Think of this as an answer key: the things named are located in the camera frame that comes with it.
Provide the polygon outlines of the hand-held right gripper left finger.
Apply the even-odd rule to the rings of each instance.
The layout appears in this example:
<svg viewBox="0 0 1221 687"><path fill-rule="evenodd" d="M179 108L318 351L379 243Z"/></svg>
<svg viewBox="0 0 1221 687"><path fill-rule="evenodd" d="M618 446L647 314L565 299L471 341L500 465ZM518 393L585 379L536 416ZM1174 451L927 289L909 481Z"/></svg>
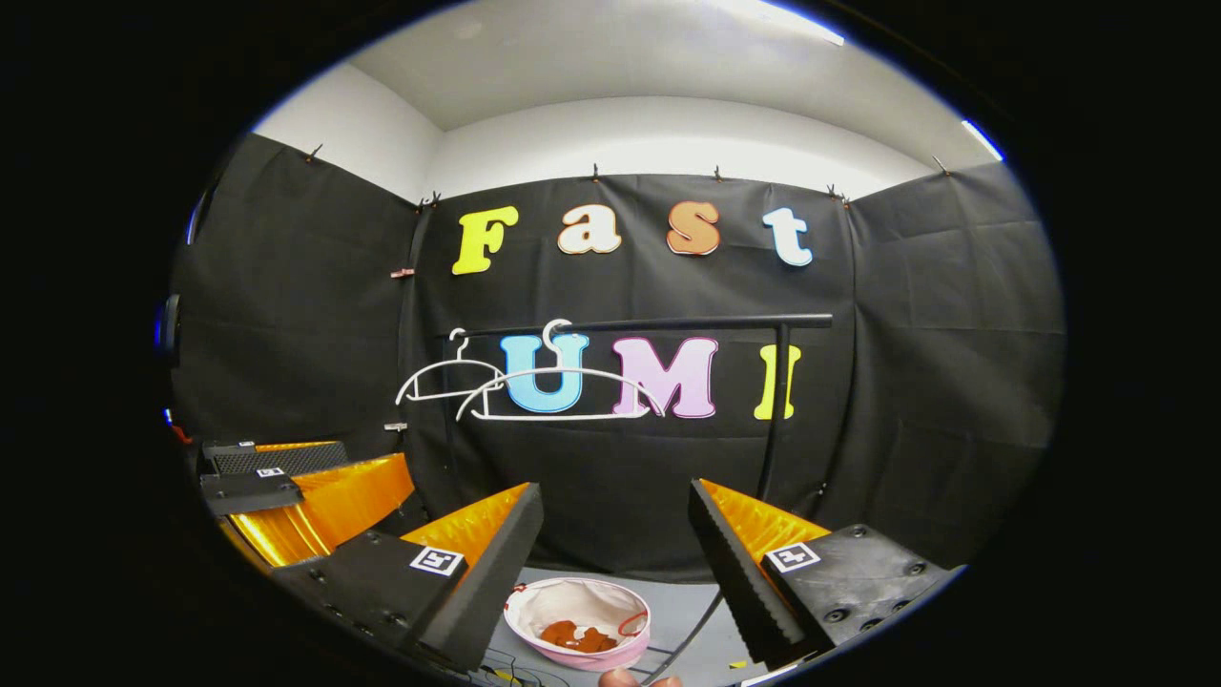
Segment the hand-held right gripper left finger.
<svg viewBox="0 0 1221 687"><path fill-rule="evenodd" d="M542 523L541 487L523 483L407 534L363 531L272 578L361 642L470 674Z"/></svg>

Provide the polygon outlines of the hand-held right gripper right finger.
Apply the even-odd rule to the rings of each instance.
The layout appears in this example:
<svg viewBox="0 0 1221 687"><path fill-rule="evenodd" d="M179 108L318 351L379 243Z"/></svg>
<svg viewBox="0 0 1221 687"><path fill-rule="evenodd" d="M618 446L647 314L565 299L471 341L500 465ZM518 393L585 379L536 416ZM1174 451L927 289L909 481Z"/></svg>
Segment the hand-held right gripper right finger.
<svg viewBox="0 0 1221 687"><path fill-rule="evenodd" d="M863 642L962 574L868 525L830 531L694 480L689 519L751 660L779 669Z"/></svg>

